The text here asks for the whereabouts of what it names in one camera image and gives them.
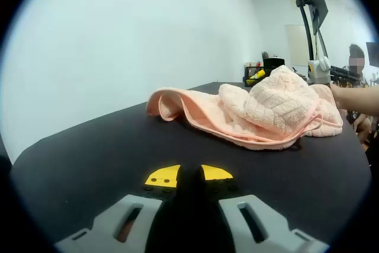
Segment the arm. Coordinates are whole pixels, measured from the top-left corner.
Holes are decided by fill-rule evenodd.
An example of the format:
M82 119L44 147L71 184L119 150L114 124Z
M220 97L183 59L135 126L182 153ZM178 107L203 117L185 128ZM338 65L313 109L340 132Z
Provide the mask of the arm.
M341 88L330 85L338 108L379 116L379 85L368 88Z

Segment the pink towel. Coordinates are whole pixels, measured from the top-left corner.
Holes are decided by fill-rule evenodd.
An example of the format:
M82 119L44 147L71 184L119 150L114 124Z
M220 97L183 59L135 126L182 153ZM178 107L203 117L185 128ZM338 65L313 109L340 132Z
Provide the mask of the pink towel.
M330 89L308 86L286 66L250 92L229 84L218 95L161 88L146 109L165 121L184 113L192 126L254 150L287 148L302 135L335 136L343 125Z

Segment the black table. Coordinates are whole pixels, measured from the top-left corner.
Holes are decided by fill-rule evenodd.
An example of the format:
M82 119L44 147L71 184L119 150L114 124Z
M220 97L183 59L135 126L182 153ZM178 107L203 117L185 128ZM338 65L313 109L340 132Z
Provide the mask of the black table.
M216 94L220 83L194 89ZM223 168L299 228L326 243L349 222L370 186L362 146L345 122L335 137L302 137L286 150L252 151L146 114L146 103L40 140L12 167L11 179L51 242L85 227L158 168Z

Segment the yellow object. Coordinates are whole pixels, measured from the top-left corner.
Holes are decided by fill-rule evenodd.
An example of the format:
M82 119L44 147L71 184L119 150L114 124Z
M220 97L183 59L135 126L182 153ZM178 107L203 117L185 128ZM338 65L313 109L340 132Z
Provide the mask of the yellow object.
M179 168L180 165L174 165L158 169L150 174L145 185L176 188L176 178L178 176Z
M250 79L259 79L266 75L266 72L264 70L258 71L256 74L250 77Z
M220 180L220 179L227 179L227 178L233 178L233 176L226 172L224 169L212 167L208 165L201 164L201 167L204 171L204 177L205 180Z
M262 78L265 75L266 75L266 72L264 70L258 71L256 74L254 74L249 79L247 79L246 83L248 85L250 85L250 84L254 83L254 81L256 81L257 79Z

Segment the white wall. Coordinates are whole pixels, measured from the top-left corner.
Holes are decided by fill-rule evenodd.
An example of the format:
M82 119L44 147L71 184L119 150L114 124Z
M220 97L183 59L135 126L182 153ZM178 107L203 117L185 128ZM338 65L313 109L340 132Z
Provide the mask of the white wall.
M241 81L261 51L251 0L26 0L2 58L8 155L159 87Z
M291 66L290 49L287 43L285 25L304 25L296 0L253 0L261 28L263 49L270 55L284 58L286 65ZM342 0L325 0L329 13L325 18L321 33L332 65L348 65L349 46L358 44L365 52L366 70L369 66L366 41L373 41L372 30L358 7L348 8ZM310 24L309 9L306 14ZM305 74L306 68L298 68Z

